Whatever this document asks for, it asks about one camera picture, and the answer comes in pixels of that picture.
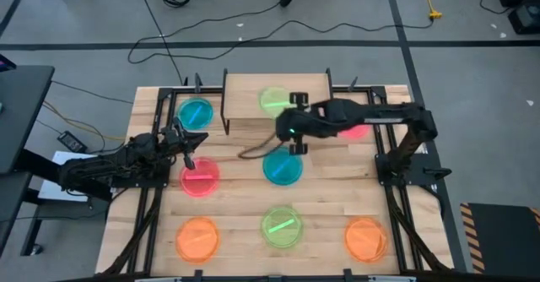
green petri dish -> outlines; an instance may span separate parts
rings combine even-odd
[[[262,218],[262,235],[273,247],[292,247],[302,237],[302,220],[290,207],[276,207],[268,210]]]
[[[302,170],[302,159],[298,155],[290,155],[285,147],[265,156],[262,161],[264,176],[279,186],[288,186],[298,181]]]
[[[270,117],[276,118],[284,109],[295,107],[289,102],[289,94],[284,88],[266,88],[259,95],[259,105]]]
[[[202,98],[182,101],[178,109],[178,118],[187,130],[198,130],[208,126],[212,117],[212,105]]]

gray floor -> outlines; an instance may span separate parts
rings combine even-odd
[[[0,0],[0,18],[13,0]],[[220,18],[267,8],[278,0],[192,0],[181,9],[148,0],[164,33],[201,19]],[[397,0],[405,24],[427,23],[425,0]],[[537,35],[513,33],[504,15],[489,14],[478,0],[433,0],[444,14],[429,30],[406,30],[410,41],[513,41],[537,39]],[[500,8],[497,0],[486,4]],[[172,37],[171,41],[237,41],[266,35],[284,21],[300,19],[320,29],[341,22],[375,28],[392,23],[388,0],[294,0],[286,9],[204,24]],[[156,35],[157,30],[142,0],[22,0],[0,46],[8,44],[78,44],[134,42]],[[342,28],[318,34],[290,26],[272,38],[280,41],[357,40],[396,41],[394,29],[364,32]],[[183,76],[199,73],[205,84],[220,84],[224,68],[231,72],[321,72],[332,70],[337,84],[408,84],[408,74],[398,46],[305,46],[239,48],[215,61],[176,59]],[[212,56],[225,48],[174,49],[174,53]],[[140,50],[142,58],[163,50]],[[454,173],[446,179],[454,214],[460,202],[499,203],[540,207],[540,147],[536,131],[540,121],[540,73],[537,47],[412,48],[413,62],[426,105],[435,114],[440,136],[436,143],[443,166]],[[132,65],[127,50],[5,51],[18,64],[56,67],[54,79],[103,95],[131,99],[137,86],[178,84],[165,57]],[[53,85],[47,100],[67,116],[94,124],[109,135],[122,136],[131,107]],[[535,101],[533,106],[527,100]],[[40,120],[59,130],[69,130],[91,149],[100,140],[67,126],[49,111]],[[57,134],[34,126],[27,148],[52,157],[63,147]],[[115,142],[107,142],[108,147]],[[24,205],[19,216],[31,215]],[[94,272],[104,224],[100,220],[46,222],[38,242],[43,254],[19,257],[28,221],[16,223],[0,259],[0,280],[35,281],[89,276]],[[457,224],[462,235],[461,224]],[[461,238],[463,251],[465,241]]]

wooden board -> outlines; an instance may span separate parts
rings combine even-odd
[[[259,106],[259,95],[267,87],[285,88],[289,92],[307,92],[311,103],[330,98],[328,75],[325,73],[227,74],[225,118],[271,118]]]
[[[386,90],[391,103],[410,101],[407,86],[387,86]],[[157,91],[158,88],[138,89],[127,131],[129,136],[150,131]],[[152,275],[192,276],[195,269],[204,270],[205,275],[219,276],[342,274],[344,268],[351,268],[354,274],[398,273],[386,197],[376,180],[372,131],[354,142],[344,138],[307,138],[310,152],[302,157],[302,177],[290,187],[277,187],[265,179],[262,160],[236,157],[244,148],[259,144],[272,133],[273,121],[235,121],[226,136],[218,114],[220,95],[200,96],[212,103],[216,114],[207,129],[210,136],[195,156],[216,160],[221,182],[212,195],[192,198],[179,187],[181,161],[172,168],[170,185],[161,204]],[[366,103],[360,94],[334,96]],[[177,104],[189,97],[179,96]],[[395,130],[399,141],[407,129],[397,126]],[[96,272],[112,263],[131,236],[138,195],[138,189],[130,189],[111,205]],[[437,200],[416,187],[409,188],[409,198],[418,233],[441,262],[452,266]],[[259,229],[262,216],[269,208],[279,205],[296,209],[305,223],[302,239],[290,249],[270,247]],[[194,216],[214,220],[221,234],[217,253],[202,265],[182,261],[175,250],[178,228]],[[356,262],[345,249],[344,228],[356,216],[379,220],[388,232],[388,251],[378,263]],[[408,241],[403,238],[408,264],[412,264]],[[139,257],[138,268],[142,262],[143,258]]]

petri dish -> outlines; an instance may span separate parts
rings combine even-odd
[[[281,147],[262,160],[264,176],[279,186],[288,186],[300,179],[303,165],[298,155],[290,155],[289,149]]]
[[[213,193],[218,187],[218,164],[208,158],[193,160],[195,169],[184,167],[180,173],[180,184],[184,192],[194,198],[201,198]]]
[[[384,257],[388,240],[381,224],[370,217],[355,218],[345,229],[345,247],[357,261],[375,263]]]
[[[289,102],[289,92],[280,87],[269,87],[259,95],[259,105],[270,117],[276,118],[285,108],[294,108]]]
[[[178,109],[178,118],[187,130],[199,130],[208,126],[212,117],[212,105],[202,98],[184,100]]]
[[[337,135],[340,138],[359,139],[363,138],[370,131],[371,127],[370,125],[358,125],[349,130],[341,131]]]
[[[176,253],[189,263],[205,263],[218,250],[219,232],[209,218],[196,217],[186,221],[176,232]]]
[[[292,208],[276,207],[264,215],[261,229],[268,244],[276,248],[288,248],[302,237],[303,225]]]

yellow black hazard stripe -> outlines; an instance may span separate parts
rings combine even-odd
[[[532,213],[534,214],[534,219],[537,221],[538,224],[538,230],[540,230],[540,210],[538,209],[531,209]]]
[[[485,267],[483,265],[482,253],[480,252],[480,242],[478,242],[478,234],[474,227],[473,212],[468,203],[462,203],[460,207],[462,211],[463,225],[465,226],[465,237],[469,245],[469,252],[472,259],[472,271],[475,274],[483,274]]]

